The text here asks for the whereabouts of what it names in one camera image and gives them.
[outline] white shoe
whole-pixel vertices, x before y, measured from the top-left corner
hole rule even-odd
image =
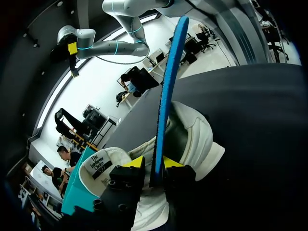
[[[151,171],[156,137],[128,152],[135,159],[145,158],[146,172]],[[205,117],[180,102],[172,101],[167,122],[163,155],[196,172],[203,179],[218,163],[225,149],[213,142],[213,132]]]
[[[152,230],[165,224],[168,220],[169,206],[165,193],[161,189],[148,189],[155,139],[156,137],[152,138],[128,153],[119,148],[98,151],[96,154],[100,152],[105,154],[104,152],[106,152],[112,165],[107,164],[108,170],[96,180],[93,179],[93,174],[84,167],[91,157],[79,169],[81,182],[94,195],[100,196],[108,183],[109,173],[113,166],[128,163],[131,159],[141,155],[144,156],[146,170],[144,188],[141,200],[138,202],[132,231]],[[215,167],[224,151],[223,147],[213,142],[212,129],[202,114],[179,102],[172,102],[163,155],[183,165],[190,165],[196,172],[196,180],[201,180]]]

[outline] yellow tape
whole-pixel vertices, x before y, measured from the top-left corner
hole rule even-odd
[[[77,54],[77,42],[73,42],[67,45],[68,47],[68,51],[70,53],[70,55],[72,54]]]
[[[142,159],[143,159],[143,156],[139,156],[137,159],[134,159],[133,161],[130,161],[127,164],[124,164],[123,167],[133,166],[133,167],[140,168],[141,167],[141,163],[142,163]]]
[[[168,157],[163,156],[163,159],[164,159],[165,168],[172,167],[172,166],[184,167],[184,165],[182,165],[182,164],[180,164],[178,162],[175,162],[174,160],[171,160]]]

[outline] black bag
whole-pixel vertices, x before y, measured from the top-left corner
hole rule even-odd
[[[119,107],[119,104],[122,102],[122,96],[127,94],[127,91],[120,92],[116,95],[115,99],[117,101],[116,107]]]

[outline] computer monitor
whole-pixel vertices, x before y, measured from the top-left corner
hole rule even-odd
[[[162,61],[165,58],[164,53],[160,53],[157,57],[156,57],[156,61],[157,63],[159,63],[160,61]]]

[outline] office chair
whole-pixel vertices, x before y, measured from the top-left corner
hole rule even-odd
[[[202,52],[203,52],[203,53],[205,53],[204,50],[205,50],[206,48],[212,48],[212,49],[214,49],[212,46],[216,46],[216,44],[208,43],[208,37],[206,36],[206,34],[205,34],[204,32],[198,33],[198,34],[196,34],[196,36],[197,36],[198,39],[201,40],[201,41],[198,42],[198,43],[203,47],[203,49],[202,49]]]
[[[271,26],[268,28],[262,28],[262,31],[265,35],[266,41],[270,43],[269,49],[273,50],[276,62],[280,63],[278,52],[280,51],[283,53],[283,49],[281,46],[275,45],[275,42],[280,42],[278,30],[275,27]],[[285,53],[285,56],[286,56],[286,59],[289,60],[289,56],[287,53]]]

